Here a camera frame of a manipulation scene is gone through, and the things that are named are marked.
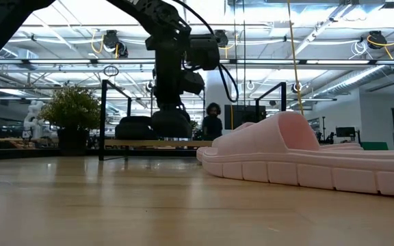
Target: wooden floor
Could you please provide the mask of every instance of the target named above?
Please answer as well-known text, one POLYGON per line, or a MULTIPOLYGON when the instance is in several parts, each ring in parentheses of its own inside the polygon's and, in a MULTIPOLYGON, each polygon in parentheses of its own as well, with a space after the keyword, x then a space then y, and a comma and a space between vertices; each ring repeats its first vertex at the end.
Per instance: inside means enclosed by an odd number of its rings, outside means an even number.
POLYGON ((0 161, 0 245, 394 246, 394 197, 215 178, 194 159, 0 161))

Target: dark curly hair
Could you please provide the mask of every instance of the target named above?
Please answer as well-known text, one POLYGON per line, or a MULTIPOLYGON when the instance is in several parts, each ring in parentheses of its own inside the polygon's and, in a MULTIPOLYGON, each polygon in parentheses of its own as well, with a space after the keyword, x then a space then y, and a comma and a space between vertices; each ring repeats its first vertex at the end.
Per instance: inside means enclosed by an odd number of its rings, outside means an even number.
POLYGON ((222 108, 218 105, 218 104, 216 104, 215 102, 212 102, 207 108, 206 108, 206 114, 207 115, 209 115, 209 111, 212 109, 212 108, 216 108, 217 109, 217 115, 220 115, 221 113, 222 113, 222 108))

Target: white robot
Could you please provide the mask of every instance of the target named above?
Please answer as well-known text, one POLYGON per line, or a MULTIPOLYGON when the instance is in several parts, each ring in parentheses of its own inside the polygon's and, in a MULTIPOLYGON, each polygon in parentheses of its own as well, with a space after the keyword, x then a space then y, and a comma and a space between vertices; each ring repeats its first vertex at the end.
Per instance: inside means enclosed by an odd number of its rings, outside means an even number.
POLYGON ((39 139, 42 137, 42 125, 44 120, 38 120, 38 116, 44 103, 33 100, 28 106, 28 114, 24 119, 23 139, 39 139))

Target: pink slide sandal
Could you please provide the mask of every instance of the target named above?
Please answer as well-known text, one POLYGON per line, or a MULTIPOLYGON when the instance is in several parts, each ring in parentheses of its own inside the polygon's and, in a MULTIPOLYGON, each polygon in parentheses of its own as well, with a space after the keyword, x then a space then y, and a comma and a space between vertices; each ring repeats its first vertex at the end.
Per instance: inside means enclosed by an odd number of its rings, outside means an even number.
POLYGON ((294 112, 217 138, 201 160, 219 177, 394 195, 394 151, 320 147, 308 122, 294 112))
MULTIPOLYGON (((233 130, 232 132, 235 131, 239 131, 241 129, 244 129, 248 126, 252 126, 255 123, 251 123, 251 122, 246 122, 244 124, 242 124, 241 126, 238 126, 235 130, 233 130)), ((212 147, 213 148, 217 148, 217 143, 218 143, 218 139, 215 139, 212 143, 212 147)), ((208 147, 200 147, 199 149, 197 149, 197 160, 202 162, 202 156, 203 156, 203 152, 205 151, 205 149, 207 149, 208 147)), ((359 143, 338 143, 338 144, 330 144, 330 145, 326 145, 326 146, 320 146, 320 150, 324 150, 324 151, 332 151, 332 150, 363 150, 363 148, 360 146, 359 143)))

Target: plant pot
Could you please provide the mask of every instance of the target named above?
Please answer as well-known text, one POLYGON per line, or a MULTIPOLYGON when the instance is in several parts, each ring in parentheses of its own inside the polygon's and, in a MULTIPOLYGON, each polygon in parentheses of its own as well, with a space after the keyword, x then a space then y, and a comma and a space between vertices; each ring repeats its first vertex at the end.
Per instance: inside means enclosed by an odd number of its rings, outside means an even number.
POLYGON ((83 156, 89 132, 64 128, 57 131, 60 153, 63 156, 83 156))

